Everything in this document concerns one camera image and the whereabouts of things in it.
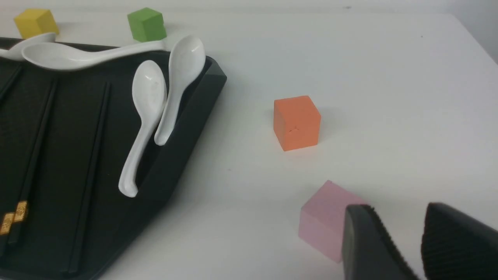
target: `orange cube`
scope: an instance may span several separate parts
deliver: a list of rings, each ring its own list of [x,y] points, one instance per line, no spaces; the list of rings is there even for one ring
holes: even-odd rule
[[[321,115],[309,96],[275,100],[273,130],[284,151],[318,144]]]

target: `spoon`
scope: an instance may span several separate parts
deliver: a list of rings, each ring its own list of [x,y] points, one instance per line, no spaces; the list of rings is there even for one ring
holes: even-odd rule
[[[157,145],[166,144],[173,132],[183,92],[204,68],[206,53],[201,39],[189,35],[178,41],[169,55],[169,93],[161,122],[154,136]]]
[[[24,58],[22,57],[21,52],[25,47],[42,42],[55,42],[55,36],[56,34],[51,32],[28,38],[17,43],[9,50],[0,49],[0,57],[15,61],[23,61]]]
[[[166,38],[98,52],[83,51],[57,43],[40,43],[25,48],[22,55],[27,61],[41,68],[71,71],[154,50],[166,50]]]
[[[118,187],[124,195],[135,197],[136,170],[145,146],[152,136],[164,108],[166,82],[161,68],[152,60],[140,64],[133,78],[131,95],[142,124],[121,171]]]

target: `yellow cube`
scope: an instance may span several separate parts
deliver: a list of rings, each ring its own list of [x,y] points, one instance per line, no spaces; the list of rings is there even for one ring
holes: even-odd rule
[[[49,32],[59,34],[52,12],[47,9],[27,9],[14,21],[23,39]]]

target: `block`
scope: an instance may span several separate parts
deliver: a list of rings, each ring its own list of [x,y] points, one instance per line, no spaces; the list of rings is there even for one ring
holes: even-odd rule
[[[157,41],[166,37],[162,14],[150,8],[130,13],[128,23],[133,39],[139,42]]]
[[[318,144],[320,113],[309,96],[275,100],[273,131],[284,151]]]
[[[299,237],[333,261],[341,262],[344,219],[350,204],[366,203],[333,182],[325,182],[301,208]]]
[[[52,12],[47,9],[27,9],[16,16],[14,22],[23,39],[49,32],[59,34]]]

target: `green cube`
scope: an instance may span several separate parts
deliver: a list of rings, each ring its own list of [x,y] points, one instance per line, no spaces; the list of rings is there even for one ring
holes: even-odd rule
[[[130,13],[128,23],[133,39],[139,42],[157,41],[166,37],[162,14],[150,8]]]

